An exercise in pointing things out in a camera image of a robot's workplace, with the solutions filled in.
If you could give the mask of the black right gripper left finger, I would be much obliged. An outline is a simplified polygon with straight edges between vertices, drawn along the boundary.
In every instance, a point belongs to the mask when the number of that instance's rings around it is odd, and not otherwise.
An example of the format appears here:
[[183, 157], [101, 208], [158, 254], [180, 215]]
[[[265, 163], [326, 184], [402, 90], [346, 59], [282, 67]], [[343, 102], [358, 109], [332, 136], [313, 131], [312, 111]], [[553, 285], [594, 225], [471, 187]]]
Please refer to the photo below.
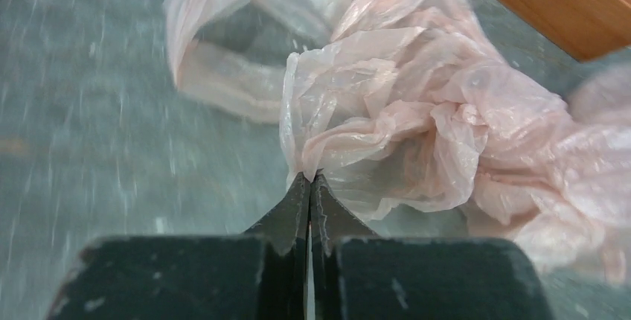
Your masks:
[[49, 319], [305, 319], [310, 182], [240, 234], [101, 237], [83, 248]]

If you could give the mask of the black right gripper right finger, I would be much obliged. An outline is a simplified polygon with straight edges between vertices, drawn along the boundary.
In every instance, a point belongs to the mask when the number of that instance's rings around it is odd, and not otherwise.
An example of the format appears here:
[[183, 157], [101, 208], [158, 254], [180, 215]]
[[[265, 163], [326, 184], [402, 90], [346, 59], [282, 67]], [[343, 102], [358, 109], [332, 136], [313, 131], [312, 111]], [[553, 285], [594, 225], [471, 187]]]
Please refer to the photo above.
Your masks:
[[310, 191], [317, 319], [552, 319], [514, 243], [379, 237], [317, 175]]

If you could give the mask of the translucent pink trash bag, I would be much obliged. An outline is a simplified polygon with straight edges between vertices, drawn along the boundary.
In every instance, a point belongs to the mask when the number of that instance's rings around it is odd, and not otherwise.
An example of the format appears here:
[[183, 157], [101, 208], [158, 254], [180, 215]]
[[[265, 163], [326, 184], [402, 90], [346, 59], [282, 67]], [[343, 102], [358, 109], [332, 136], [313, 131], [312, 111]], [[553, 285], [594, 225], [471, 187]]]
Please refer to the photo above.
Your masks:
[[176, 88], [279, 124], [364, 220], [461, 209], [541, 271], [630, 279], [630, 64], [563, 100], [511, 67], [467, 0], [164, 0]]

